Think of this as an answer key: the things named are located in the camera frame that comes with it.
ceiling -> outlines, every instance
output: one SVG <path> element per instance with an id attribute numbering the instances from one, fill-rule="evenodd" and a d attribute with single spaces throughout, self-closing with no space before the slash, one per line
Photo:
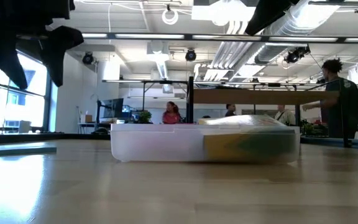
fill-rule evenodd
<path id="1" fill-rule="evenodd" d="M 193 1 L 181 1 L 181 6 L 172 6 L 174 9 L 191 10 Z M 174 25 L 167 25 L 162 21 L 162 11 L 140 11 L 140 4 L 125 4 L 127 9 L 110 4 L 85 4 L 75 1 L 76 10 L 71 12 L 70 20 L 55 20 L 52 27 L 61 25 L 74 27 L 82 32 L 154 32 L 154 33 L 197 33 L 197 34 L 222 34 L 228 26 L 219 27 L 211 21 L 194 21 L 191 16 L 179 13 L 179 20 Z M 108 11 L 110 6 L 110 28 Z M 144 9 L 164 9 L 165 6 L 143 5 Z M 311 35 L 358 35 L 358 14 L 353 12 L 336 12 L 323 25 L 318 27 Z M 130 73 L 150 73 L 156 69 L 155 62 L 147 60 L 147 41 L 144 40 L 85 40 L 85 45 L 95 47 L 100 45 L 113 45 L 115 52 L 119 53 L 125 66 L 125 75 Z M 212 60 L 220 46 L 219 42 L 196 41 L 171 41 L 169 49 L 174 54 L 166 62 L 169 70 L 193 71 L 194 62 L 185 61 L 187 49 L 195 49 L 197 60 Z M 341 57 L 346 62 L 358 61 L 358 45 L 349 44 L 311 44 L 311 54 L 318 63 L 333 57 Z M 94 52 L 98 60 L 108 60 L 111 52 L 108 50 Z M 263 70 L 260 79 L 266 82 L 290 80 L 300 82 L 320 71 L 316 61 L 308 56 L 297 64 L 287 65 L 279 57 L 272 62 L 276 66 L 268 66 Z"/>

plastic container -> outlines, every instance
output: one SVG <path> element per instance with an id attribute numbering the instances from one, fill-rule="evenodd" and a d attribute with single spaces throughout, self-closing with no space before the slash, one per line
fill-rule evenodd
<path id="1" fill-rule="evenodd" d="M 111 125 L 112 155 L 124 162 L 287 163 L 298 159 L 299 147 L 299 128 L 279 124 Z"/>

wooden plank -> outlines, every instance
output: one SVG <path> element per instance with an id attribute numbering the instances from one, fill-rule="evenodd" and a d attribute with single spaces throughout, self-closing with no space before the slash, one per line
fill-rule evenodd
<path id="1" fill-rule="evenodd" d="M 303 105 L 336 98 L 338 91 L 194 90 L 194 103 Z"/>

window frame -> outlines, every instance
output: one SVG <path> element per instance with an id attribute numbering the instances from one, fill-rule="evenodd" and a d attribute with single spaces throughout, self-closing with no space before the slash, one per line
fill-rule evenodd
<path id="1" fill-rule="evenodd" d="M 40 60 L 37 60 L 37 59 L 31 57 L 30 55 L 27 55 L 27 54 L 25 54 L 25 53 L 23 53 L 21 51 L 18 51 L 18 50 L 17 50 L 17 53 L 43 65 L 43 63 Z M 43 124 L 42 124 L 41 127 L 32 126 L 33 132 L 35 132 L 36 130 L 39 130 L 39 131 L 48 131 L 49 130 L 49 114 L 50 114 L 49 111 L 50 111 L 51 87 L 52 87 L 52 81 L 50 79 L 49 72 L 47 72 L 46 91 L 45 91 L 44 96 L 40 95 L 40 94 L 37 94 L 37 93 L 32 93 L 32 92 L 27 91 L 27 90 L 20 90 L 19 88 L 9 86 L 9 83 L 8 83 L 8 85 L 0 84 L 0 88 L 9 90 L 8 93 L 7 93 L 8 96 L 9 96 L 9 92 L 13 91 L 13 92 L 21 93 L 21 94 L 24 94 L 24 95 L 41 96 L 41 97 L 44 98 L 44 120 L 43 120 Z M 17 128 L 4 128 L 4 129 L 6 131 L 12 131 L 12 130 L 16 130 Z"/>

